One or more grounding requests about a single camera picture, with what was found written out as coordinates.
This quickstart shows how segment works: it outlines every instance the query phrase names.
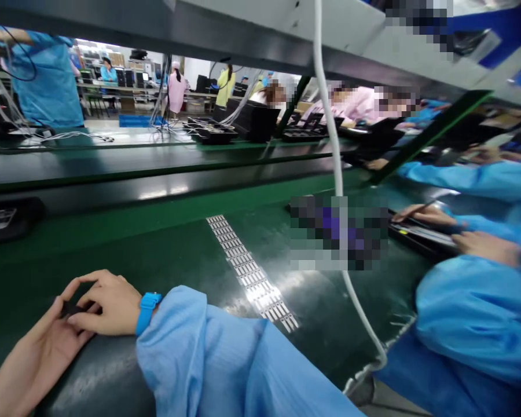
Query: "pink uniform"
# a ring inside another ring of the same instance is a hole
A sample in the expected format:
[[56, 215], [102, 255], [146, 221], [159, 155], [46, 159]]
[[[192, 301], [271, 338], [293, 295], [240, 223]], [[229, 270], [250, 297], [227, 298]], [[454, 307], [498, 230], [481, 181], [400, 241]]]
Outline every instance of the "pink uniform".
[[168, 95], [170, 96], [170, 111], [179, 113], [184, 104], [184, 94], [187, 89], [185, 78], [181, 75], [181, 81], [178, 81], [178, 76], [175, 72], [170, 74], [168, 82]]

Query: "white cable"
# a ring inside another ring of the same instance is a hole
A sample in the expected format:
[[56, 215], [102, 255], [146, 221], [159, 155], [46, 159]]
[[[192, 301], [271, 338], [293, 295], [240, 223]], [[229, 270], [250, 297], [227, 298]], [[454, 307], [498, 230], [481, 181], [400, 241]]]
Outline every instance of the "white cable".
[[[259, 76], [261, 75], [261, 73], [262, 73], [262, 69], [259, 69], [255, 73], [255, 79], [258, 79]], [[239, 113], [241, 113], [241, 110], [247, 104], [247, 101], [249, 100], [249, 95], [251, 94], [251, 92], [255, 88], [255, 85], [256, 85], [256, 82], [249, 84], [249, 86], [247, 87], [247, 91], [245, 92], [245, 95], [243, 96], [243, 98], [239, 102], [239, 105], [237, 106], [235, 111], [232, 114], [230, 114], [228, 117], [226, 117], [223, 121], [221, 121], [220, 124], [222, 124], [222, 125], [231, 125], [237, 119], [237, 117], [239, 116]]]
[[[322, 66], [322, 0], [314, 0], [314, 70], [317, 76], [318, 89], [320, 91], [320, 97], [322, 100], [322, 106], [324, 107], [324, 114], [326, 115], [326, 126], [328, 128], [328, 134], [330, 136], [330, 144], [332, 146], [332, 160], [334, 163], [334, 180], [336, 187], [336, 196], [343, 196], [343, 179], [342, 179], [342, 159], [340, 157], [340, 143], [337, 138], [336, 122], [332, 115], [332, 109], [330, 108], [330, 102], [328, 101], [328, 87], [326, 86], [326, 76], [324, 75], [324, 67]], [[355, 289], [351, 283], [349, 272], [346, 270], [342, 271], [342, 277], [346, 284], [347, 292], [349, 297], [359, 314], [359, 317], [365, 326], [367, 333], [369, 334], [372, 342], [375, 344], [376, 349], [379, 353], [380, 363], [376, 366], [371, 366], [372, 371], [377, 371], [384, 368], [388, 362], [388, 357], [384, 346], [378, 339], [375, 331], [366, 318], [366, 314], [363, 311], [361, 303], [357, 298]]]

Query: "floor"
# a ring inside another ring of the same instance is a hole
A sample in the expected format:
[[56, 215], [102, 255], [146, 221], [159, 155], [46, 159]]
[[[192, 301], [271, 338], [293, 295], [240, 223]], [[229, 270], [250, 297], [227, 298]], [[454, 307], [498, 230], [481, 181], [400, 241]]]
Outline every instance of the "floor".
[[400, 396], [381, 381], [376, 380], [376, 395], [370, 405], [360, 410], [367, 417], [421, 417], [431, 416], [422, 408]]

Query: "light blue lab coat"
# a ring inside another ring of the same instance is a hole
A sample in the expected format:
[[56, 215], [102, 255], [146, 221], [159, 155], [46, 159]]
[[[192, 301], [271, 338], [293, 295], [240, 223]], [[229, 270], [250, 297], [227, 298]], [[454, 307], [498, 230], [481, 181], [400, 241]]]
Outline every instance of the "light blue lab coat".
[[521, 389], [429, 350], [414, 327], [375, 376], [434, 417], [521, 417]]
[[83, 112], [75, 75], [69, 63], [68, 48], [74, 44], [73, 40], [40, 32], [27, 33], [33, 45], [20, 46], [14, 43], [12, 59], [9, 61], [5, 58], [8, 71], [21, 79], [30, 79], [34, 74], [23, 50], [36, 66], [36, 78], [33, 81], [12, 78], [23, 115], [37, 124], [52, 127], [82, 126]]
[[180, 286], [137, 339], [158, 416], [363, 414], [267, 320], [242, 319]]
[[435, 167], [409, 162], [399, 168], [398, 175], [463, 194], [513, 203], [506, 222], [521, 224], [521, 163], [498, 162], [473, 168]]
[[100, 68], [100, 75], [102, 77], [102, 81], [118, 82], [118, 73], [116, 72], [114, 67], [110, 68], [110, 71], [108, 71], [106, 67], [103, 65]]

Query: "person's right hand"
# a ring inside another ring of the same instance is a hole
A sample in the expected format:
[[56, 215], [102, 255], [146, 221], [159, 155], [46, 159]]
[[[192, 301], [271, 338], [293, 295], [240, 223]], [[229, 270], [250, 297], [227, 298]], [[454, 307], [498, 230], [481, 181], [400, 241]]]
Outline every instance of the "person's right hand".
[[135, 334], [142, 296], [123, 276], [103, 269], [74, 281], [77, 286], [82, 282], [95, 282], [77, 305], [84, 307], [94, 301], [102, 307], [102, 314], [78, 313], [68, 319], [70, 324], [109, 336]]
[[392, 222], [400, 223], [405, 220], [407, 217], [412, 217], [419, 221], [424, 221], [426, 223], [431, 223], [435, 225], [441, 226], [456, 226], [457, 221], [444, 213], [442, 210], [435, 206], [428, 206], [418, 211], [423, 207], [424, 204], [412, 204], [409, 207], [406, 207], [399, 213], [394, 214], [392, 217]]
[[488, 146], [477, 146], [473, 148], [469, 148], [466, 152], [473, 153], [479, 152], [478, 155], [475, 155], [471, 158], [471, 162], [481, 164], [481, 165], [489, 165], [496, 162], [501, 162], [501, 151], [499, 147], [488, 147]]

